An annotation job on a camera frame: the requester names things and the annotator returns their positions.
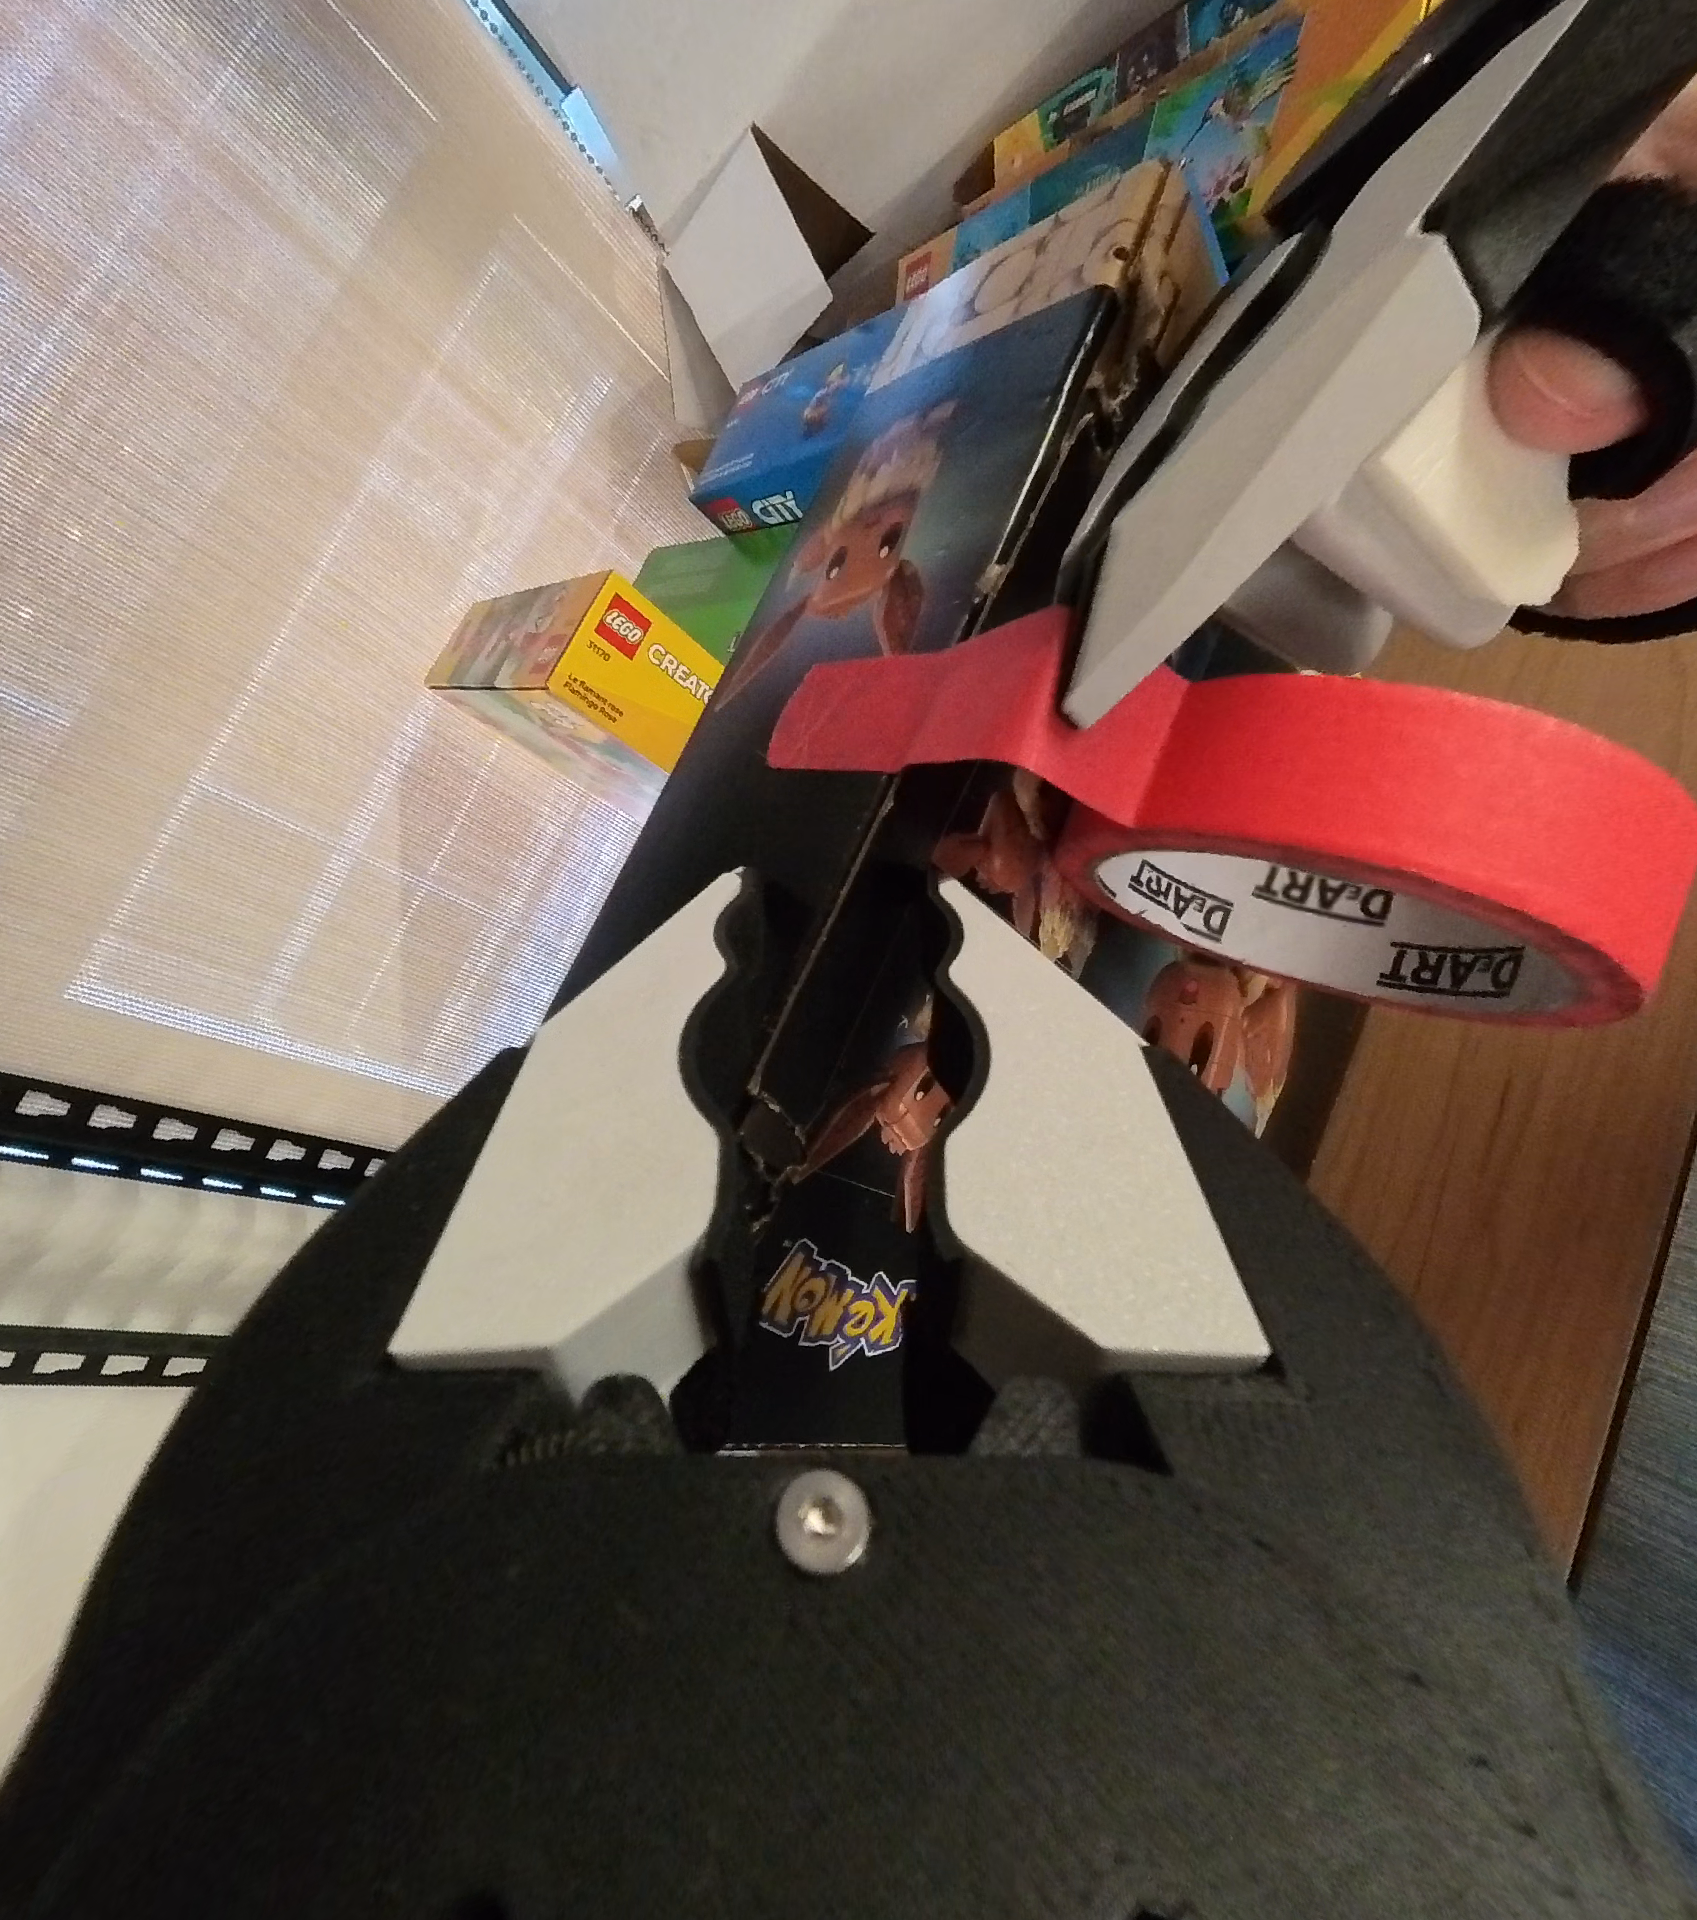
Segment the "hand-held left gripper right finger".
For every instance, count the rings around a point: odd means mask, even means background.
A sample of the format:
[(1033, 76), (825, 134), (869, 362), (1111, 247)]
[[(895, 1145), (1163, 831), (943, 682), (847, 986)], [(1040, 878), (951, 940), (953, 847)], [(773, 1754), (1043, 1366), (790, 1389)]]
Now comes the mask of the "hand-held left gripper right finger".
[(1093, 1408), (1115, 1380), (1262, 1374), (1249, 1301), (1168, 1092), (1115, 1013), (959, 881), (936, 986), (970, 1048), (934, 1148), (918, 1445), (965, 1446), (1013, 1380)]

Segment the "orange tape roll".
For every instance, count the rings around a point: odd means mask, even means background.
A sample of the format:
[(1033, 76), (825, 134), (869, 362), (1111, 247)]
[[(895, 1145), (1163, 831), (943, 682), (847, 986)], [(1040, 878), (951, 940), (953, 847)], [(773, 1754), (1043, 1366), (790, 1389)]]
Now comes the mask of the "orange tape roll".
[(918, 658), (813, 667), (776, 768), (999, 762), (1059, 790), (1055, 865), (1100, 912), (1373, 1004), (1625, 1021), (1697, 868), (1660, 767), (1522, 707), (1322, 673), (1157, 667), (1097, 725), (1059, 708), (1066, 607)]

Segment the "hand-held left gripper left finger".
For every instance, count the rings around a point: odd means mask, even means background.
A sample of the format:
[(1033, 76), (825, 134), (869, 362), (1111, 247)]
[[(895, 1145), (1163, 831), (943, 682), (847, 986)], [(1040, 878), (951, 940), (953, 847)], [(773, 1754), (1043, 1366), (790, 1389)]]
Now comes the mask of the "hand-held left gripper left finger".
[(774, 981), (763, 877), (734, 868), (544, 1023), (389, 1339), (400, 1368), (672, 1397), (718, 1341), (707, 1268)]

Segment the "person's right hand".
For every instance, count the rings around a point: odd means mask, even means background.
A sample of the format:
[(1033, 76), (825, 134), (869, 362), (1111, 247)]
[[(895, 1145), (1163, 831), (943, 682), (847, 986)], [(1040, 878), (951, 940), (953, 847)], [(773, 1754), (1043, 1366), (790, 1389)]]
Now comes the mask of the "person's right hand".
[[(1677, 179), (1697, 192), (1697, 76), (1622, 155), (1618, 179)], [(1506, 331), (1487, 392), (1502, 429), (1541, 451), (1590, 451), (1641, 429), (1647, 400), (1597, 350), (1556, 331)], [(1613, 628), (1630, 617), (1697, 602), (1697, 448), (1644, 494), (1578, 505), (1575, 569), (1543, 606), (1545, 632), (1584, 623)]]

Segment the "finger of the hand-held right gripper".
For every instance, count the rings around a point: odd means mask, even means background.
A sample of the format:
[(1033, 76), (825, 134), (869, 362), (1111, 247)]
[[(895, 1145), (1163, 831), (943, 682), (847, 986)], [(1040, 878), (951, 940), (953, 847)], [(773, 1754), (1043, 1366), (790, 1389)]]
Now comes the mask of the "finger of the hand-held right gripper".
[(1062, 711), (1097, 725), (1437, 397), (1481, 331), (1444, 237), (1341, 235), (1118, 512)]
[(1354, 266), (1401, 235), (1444, 237), (1481, 310), (1479, 344), (1508, 296), (1487, 291), (1484, 270), (1463, 264), (1465, 247), (1449, 237), (1450, 216), (1441, 213), (1441, 202), (1475, 160), (1489, 155), (1494, 138), (1514, 125), (1515, 107), (1585, 12), (1587, 4), (1444, 4), (1409, 34), (1269, 202), (1262, 237), (1198, 324), (1077, 522), (1062, 564), (1064, 588), (1079, 590), (1093, 578), (1118, 512), (1181, 443), (1219, 380), (1298, 296), (1341, 235), (1353, 242)]

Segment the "yellow toy box flamingo print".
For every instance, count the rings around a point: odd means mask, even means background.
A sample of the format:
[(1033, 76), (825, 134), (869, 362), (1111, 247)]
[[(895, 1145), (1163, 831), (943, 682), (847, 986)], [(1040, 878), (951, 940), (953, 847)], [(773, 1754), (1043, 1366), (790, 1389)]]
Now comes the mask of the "yellow toy box flamingo print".
[(654, 788), (721, 673), (630, 578), (593, 570), (479, 602), (428, 687), (575, 781)]

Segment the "blue toy box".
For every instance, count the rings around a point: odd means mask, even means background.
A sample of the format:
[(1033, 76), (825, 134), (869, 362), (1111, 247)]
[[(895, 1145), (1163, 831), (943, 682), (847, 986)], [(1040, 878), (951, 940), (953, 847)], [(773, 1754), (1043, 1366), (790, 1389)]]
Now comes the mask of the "blue toy box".
[(910, 302), (890, 308), (742, 386), (690, 484), (692, 508), (724, 534), (805, 518), (908, 316)]

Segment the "green toy box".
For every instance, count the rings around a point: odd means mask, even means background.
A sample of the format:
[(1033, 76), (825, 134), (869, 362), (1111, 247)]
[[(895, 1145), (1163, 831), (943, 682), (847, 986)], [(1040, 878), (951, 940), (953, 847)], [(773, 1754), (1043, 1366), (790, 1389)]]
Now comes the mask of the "green toy box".
[(726, 665), (787, 550), (783, 529), (665, 546), (644, 559), (635, 584), (716, 661)]

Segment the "translucent window blind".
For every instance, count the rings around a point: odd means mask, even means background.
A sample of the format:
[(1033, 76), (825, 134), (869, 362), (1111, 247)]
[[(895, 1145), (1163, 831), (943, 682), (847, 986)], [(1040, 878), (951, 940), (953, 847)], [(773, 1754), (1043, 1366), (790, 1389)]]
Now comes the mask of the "translucent window blind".
[(424, 687), (695, 529), (656, 257), (470, 4), (0, 4), (0, 1067), (393, 1146), (635, 836)]

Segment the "black toy box tan base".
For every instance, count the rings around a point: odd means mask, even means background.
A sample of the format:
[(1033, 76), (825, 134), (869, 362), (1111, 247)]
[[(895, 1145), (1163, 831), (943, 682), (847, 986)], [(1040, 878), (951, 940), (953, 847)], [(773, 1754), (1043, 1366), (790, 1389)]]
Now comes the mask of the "black toy box tan base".
[(751, 882), (742, 971), (692, 1051), (739, 1196), (710, 1252), (716, 1350), (672, 1393), (689, 1450), (953, 1451), (994, 1397), (936, 1239), (939, 1140), (987, 1053), (938, 983), (938, 881), (1252, 1131), (1289, 1076), (1296, 988), (1091, 901), (1059, 863), (1072, 803), (1030, 771), (768, 765), (817, 672), (914, 667), (1059, 602), (1118, 433), (1218, 289), (1204, 213), (1141, 160), (737, 409), (759, 433), (810, 400), (827, 461), (641, 843), (654, 905), (662, 853)]

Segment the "black metal shelf rack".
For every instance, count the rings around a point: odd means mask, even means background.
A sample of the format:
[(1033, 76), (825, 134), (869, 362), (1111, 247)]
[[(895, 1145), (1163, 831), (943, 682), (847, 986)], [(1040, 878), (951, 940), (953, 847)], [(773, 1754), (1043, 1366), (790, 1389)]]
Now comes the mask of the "black metal shelf rack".
[(716, 1450), (925, 1451), (978, 1390), (1272, 1361), (1154, 1070), (1040, 955), (1059, 896), (1373, 1004), (1627, 1018), (1697, 867), (1641, 755), (1365, 667), (1536, 628), (1577, 505), (1697, 446), (1697, 195), (1620, 159), (1697, 4), (1444, 4), (1266, 235), (1003, 623), (1163, 268), (1066, 206), (874, 326), (812, 512), (540, 1034), (234, 1337), (20, 1339), (0, 1380), (411, 1402), (714, 1393)]

